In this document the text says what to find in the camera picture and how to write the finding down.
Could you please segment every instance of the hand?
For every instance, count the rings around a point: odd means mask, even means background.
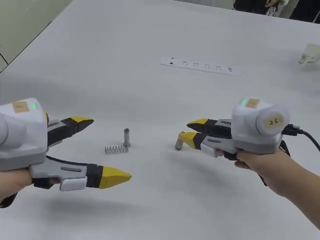
[[[265,7],[271,8],[277,5],[280,2],[280,0],[266,0]]]
[[[240,151],[234,165],[238,168],[249,169],[259,174],[276,194],[285,197],[293,188],[296,181],[305,179],[305,170],[284,151],[274,154],[257,155]]]
[[[27,169],[0,172],[0,202],[32,184],[32,177]]]

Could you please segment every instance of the metal pin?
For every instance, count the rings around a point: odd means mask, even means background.
[[[178,136],[178,139],[176,140],[176,143],[174,145],[175,150],[180,151],[182,149],[183,144],[184,144],[184,141],[180,140]]]
[[[129,128],[124,129],[124,142],[123,146],[129,148],[130,147],[130,138],[129,138]]]

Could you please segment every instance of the black cable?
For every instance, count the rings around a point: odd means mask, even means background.
[[[313,144],[315,145],[315,147],[316,147],[316,148],[319,150],[319,152],[320,152],[320,145],[319,145],[319,143],[317,142],[317,140],[314,139],[313,136],[311,136],[310,133],[302,130],[302,131],[300,132],[300,134],[305,135],[308,139],[310,139],[311,142],[313,142]]]
[[[300,127],[295,126],[293,124],[288,124],[282,131],[283,135],[288,135],[288,136],[297,136],[298,134],[305,135],[308,139],[311,140],[311,142],[315,145],[315,147],[319,150],[320,152],[320,145],[317,142],[317,140],[314,139],[314,137],[311,136],[310,133],[303,131],[300,129]]]

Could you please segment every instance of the person's leg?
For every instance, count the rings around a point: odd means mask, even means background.
[[[320,0],[300,0],[290,19],[312,23],[320,11]]]
[[[233,8],[237,11],[252,13],[255,0],[235,0]]]
[[[267,0],[255,0],[252,12],[254,14],[266,15],[268,11],[268,8],[266,7],[266,2]]]

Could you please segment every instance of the power strip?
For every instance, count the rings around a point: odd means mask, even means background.
[[[203,72],[210,72],[215,74],[225,74],[240,77],[237,69],[231,66],[221,66],[213,62],[204,61],[190,61],[184,58],[162,57],[160,64],[164,66],[171,66],[183,69],[198,70]]]

